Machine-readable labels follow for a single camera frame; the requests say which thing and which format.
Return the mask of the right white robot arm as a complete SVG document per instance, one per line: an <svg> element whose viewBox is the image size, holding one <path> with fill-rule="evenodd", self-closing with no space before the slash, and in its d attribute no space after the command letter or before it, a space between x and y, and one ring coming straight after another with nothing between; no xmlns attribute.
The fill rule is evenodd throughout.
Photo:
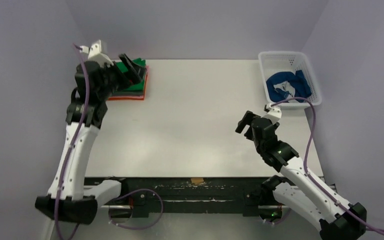
<svg viewBox="0 0 384 240"><path fill-rule="evenodd" d="M278 139L276 129L281 116L278 108L269 110L264 116L246 111L235 130L240 134L248 126L244 136L253 141L263 161L294 183L291 186L274 175L262 185L262 200L288 206L311 223L323 240L359 239L366 233L363 223L367 219L367 210L362 204L352 204L332 190L305 167L304 160L294 148Z"/></svg>

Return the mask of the green t shirt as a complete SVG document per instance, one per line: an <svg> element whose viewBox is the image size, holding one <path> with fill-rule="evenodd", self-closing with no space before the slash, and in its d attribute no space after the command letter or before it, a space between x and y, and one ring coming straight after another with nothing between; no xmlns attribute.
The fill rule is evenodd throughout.
<svg viewBox="0 0 384 240"><path fill-rule="evenodd" d="M145 90L146 77L148 74L147 62L143 58L130 59L124 56L116 61L115 65L121 73L127 77L129 86L122 87L119 92L143 92Z"/></svg>

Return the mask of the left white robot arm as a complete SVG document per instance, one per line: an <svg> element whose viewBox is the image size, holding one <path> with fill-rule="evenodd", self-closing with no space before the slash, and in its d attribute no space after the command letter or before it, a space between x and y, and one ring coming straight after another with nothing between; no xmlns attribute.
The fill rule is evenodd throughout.
<svg viewBox="0 0 384 240"><path fill-rule="evenodd" d="M47 194L35 200L35 208L54 221L89 225L98 208L110 200L122 205L129 199L128 189L118 180L104 180L84 189L90 153L108 110L107 100L147 79L144 60L130 60L126 54L120 54L119 59L103 65L87 60L76 67L60 163Z"/></svg>

